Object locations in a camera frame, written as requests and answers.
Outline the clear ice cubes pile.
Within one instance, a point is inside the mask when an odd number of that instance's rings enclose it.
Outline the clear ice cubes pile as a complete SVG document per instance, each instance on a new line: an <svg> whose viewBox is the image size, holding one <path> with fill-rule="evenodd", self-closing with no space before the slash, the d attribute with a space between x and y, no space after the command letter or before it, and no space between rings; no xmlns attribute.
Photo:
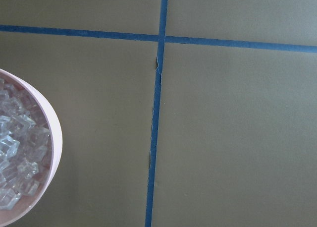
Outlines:
<svg viewBox="0 0 317 227"><path fill-rule="evenodd" d="M11 210L45 183L51 137L38 103L25 89L0 80L0 208Z"/></svg>

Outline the pink bowl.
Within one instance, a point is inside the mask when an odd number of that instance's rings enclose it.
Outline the pink bowl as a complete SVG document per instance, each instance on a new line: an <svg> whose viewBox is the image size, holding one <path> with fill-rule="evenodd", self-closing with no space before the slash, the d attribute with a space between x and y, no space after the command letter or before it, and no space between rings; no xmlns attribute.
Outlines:
<svg viewBox="0 0 317 227"><path fill-rule="evenodd" d="M22 80L21 78L3 69L0 70L0 76L6 81L15 84L18 88L27 90L30 95L33 96L48 122L52 141L51 165L45 183L39 187L34 196L22 197L12 210L1 210L0 225L2 227L6 227L31 211L45 193L56 173L61 159L63 138L60 122L55 113L55 110L53 109L49 101L36 88L34 88L32 85Z"/></svg>

